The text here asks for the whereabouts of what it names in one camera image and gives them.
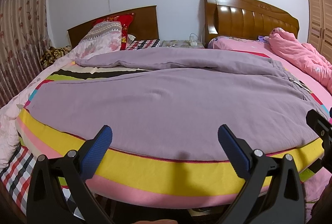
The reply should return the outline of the purple pants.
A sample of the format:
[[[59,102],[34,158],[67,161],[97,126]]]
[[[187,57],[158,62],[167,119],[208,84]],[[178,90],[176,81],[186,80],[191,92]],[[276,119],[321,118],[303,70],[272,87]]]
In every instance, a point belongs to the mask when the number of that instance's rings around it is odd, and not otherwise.
[[[326,110],[282,63],[244,52],[151,48],[77,60],[124,66],[127,74],[57,80],[28,105],[37,121],[89,140],[107,125],[111,147],[160,159],[223,161],[217,140],[226,124],[254,148],[275,153],[316,138],[308,111]]]

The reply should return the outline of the striped floral curtain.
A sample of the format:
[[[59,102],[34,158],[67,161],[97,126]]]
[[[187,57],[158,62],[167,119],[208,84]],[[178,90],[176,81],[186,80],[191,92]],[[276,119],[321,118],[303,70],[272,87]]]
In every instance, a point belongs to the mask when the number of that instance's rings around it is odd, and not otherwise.
[[[1,0],[1,106],[41,71],[50,46],[46,0]]]

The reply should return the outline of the colourful striped bed sheet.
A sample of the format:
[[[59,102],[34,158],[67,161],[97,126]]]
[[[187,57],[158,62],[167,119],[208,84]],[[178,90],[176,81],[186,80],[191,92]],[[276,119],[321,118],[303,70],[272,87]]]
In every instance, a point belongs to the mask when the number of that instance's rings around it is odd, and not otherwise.
[[[92,68],[71,64],[67,70],[50,74],[28,98],[16,121],[29,150],[34,155],[56,158],[71,149],[78,149],[86,140],[53,129],[30,115],[27,107],[41,85],[57,80],[107,78],[128,72],[124,66]],[[323,107],[302,81],[298,80],[298,83]],[[306,145],[268,154],[282,157],[290,153],[295,157],[298,170],[302,171],[321,154],[316,138]],[[160,159],[119,151],[110,146],[87,184],[92,192],[121,202],[179,209],[230,203],[244,180],[236,175],[227,158],[223,161]]]

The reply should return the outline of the red patterned pillow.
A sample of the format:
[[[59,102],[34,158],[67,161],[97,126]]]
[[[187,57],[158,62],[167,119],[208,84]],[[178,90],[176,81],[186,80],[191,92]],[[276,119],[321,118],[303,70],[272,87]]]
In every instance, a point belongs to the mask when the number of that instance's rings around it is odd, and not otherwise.
[[[103,21],[118,21],[121,23],[122,26],[122,45],[121,50],[125,50],[127,47],[127,40],[128,40],[128,29],[130,24],[134,21],[135,13],[130,12],[128,14],[122,14],[122,15],[108,15],[106,17],[101,17],[96,19],[92,25],[96,25],[98,23],[101,23]]]

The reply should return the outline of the pink bed sheet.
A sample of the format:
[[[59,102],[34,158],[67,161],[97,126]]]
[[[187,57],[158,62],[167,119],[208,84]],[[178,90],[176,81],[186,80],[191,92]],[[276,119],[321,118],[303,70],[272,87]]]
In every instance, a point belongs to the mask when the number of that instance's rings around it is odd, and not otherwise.
[[[323,104],[327,116],[330,117],[331,109],[331,94],[318,81],[311,76],[302,72],[299,68],[289,63],[285,59],[275,55],[270,49],[270,45],[261,41],[252,41],[248,39],[230,38],[230,37],[216,37],[208,43],[209,49],[222,49],[232,51],[242,51],[249,53],[261,53],[274,60],[280,61],[283,67],[292,73],[298,80],[302,81],[316,96],[316,98]]]

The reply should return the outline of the pink floral quilt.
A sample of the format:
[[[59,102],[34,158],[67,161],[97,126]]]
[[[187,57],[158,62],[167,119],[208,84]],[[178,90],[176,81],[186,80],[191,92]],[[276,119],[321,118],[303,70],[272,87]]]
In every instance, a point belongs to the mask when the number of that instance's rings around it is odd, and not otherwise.
[[[77,59],[88,59],[95,55],[119,51],[121,45],[121,23],[118,21],[99,22],[74,49],[38,74],[23,91],[1,108],[1,169],[9,165],[10,159],[18,147],[19,138],[15,130],[15,120],[36,87],[50,74]]]

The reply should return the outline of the pink crumpled blanket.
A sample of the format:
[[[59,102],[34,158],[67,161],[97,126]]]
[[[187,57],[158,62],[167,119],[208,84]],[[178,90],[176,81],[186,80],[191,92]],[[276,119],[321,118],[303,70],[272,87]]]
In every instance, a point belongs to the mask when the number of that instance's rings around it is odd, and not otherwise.
[[[294,34],[274,28],[267,38],[270,48],[331,92],[331,63],[309,43],[300,43]]]

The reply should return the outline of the glossy brown wooden headboard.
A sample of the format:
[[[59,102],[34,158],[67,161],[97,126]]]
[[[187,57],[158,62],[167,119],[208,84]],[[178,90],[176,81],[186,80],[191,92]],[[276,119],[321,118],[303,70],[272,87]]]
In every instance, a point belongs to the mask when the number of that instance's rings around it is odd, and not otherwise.
[[[298,36],[299,21],[288,12],[259,0],[204,0],[204,40],[218,36],[257,40],[274,28]]]

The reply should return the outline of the dark wooden headboard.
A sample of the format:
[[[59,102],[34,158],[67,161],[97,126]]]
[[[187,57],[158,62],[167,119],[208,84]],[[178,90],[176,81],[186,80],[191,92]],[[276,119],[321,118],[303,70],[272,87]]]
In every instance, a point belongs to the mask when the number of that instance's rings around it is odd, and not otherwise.
[[[125,11],[108,14],[94,18],[67,30],[71,47],[78,45],[81,39],[93,28],[96,20],[135,13],[132,23],[129,25],[128,33],[136,37],[137,40],[159,39],[159,28],[157,24],[157,5],[138,7]]]

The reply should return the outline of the white power strip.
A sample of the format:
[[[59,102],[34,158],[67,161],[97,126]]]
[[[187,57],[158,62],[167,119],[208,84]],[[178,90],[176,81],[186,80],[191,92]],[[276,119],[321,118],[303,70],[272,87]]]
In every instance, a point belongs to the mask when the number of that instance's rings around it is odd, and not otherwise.
[[[198,36],[195,33],[191,33],[189,36],[190,46],[198,45]]]

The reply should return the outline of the wooden wardrobe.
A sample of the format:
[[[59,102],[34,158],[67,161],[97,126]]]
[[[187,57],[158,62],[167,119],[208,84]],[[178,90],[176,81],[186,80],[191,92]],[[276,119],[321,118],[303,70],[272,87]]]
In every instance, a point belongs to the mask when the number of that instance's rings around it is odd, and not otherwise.
[[[332,0],[309,1],[308,43],[331,63]]]

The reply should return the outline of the bedside table with cloth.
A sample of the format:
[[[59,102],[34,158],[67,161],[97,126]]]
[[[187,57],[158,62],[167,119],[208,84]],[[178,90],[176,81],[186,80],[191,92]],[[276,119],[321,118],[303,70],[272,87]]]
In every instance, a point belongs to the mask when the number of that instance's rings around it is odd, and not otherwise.
[[[172,40],[172,41],[163,41],[161,47],[172,47],[172,48],[194,48],[194,49],[204,49],[204,45],[197,42],[197,45],[191,45],[191,42],[188,40]]]

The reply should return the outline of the brown tiger pattern blanket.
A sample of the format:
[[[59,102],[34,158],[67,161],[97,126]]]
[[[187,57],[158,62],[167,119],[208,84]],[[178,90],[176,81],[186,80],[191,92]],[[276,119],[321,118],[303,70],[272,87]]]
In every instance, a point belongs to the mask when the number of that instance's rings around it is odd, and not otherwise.
[[[65,56],[67,53],[71,51],[71,46],[61,47],[61,48],[54,48],[51,46],[49,49],[45,51],[45,53],[40,58],[40,64],[43,69],[48,68],[51,66],[57,59]]]

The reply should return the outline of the plaid checked bed sheet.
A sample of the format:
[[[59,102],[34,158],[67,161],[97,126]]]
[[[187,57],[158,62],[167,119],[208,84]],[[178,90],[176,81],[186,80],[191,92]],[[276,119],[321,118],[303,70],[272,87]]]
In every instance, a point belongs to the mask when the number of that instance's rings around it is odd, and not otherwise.
[[[35,163],[36,158],[30,150],[19,145],[8,166],[1,169],[1,187],[5,189],[9,202],[23,215],[26,215],[29,185]]]

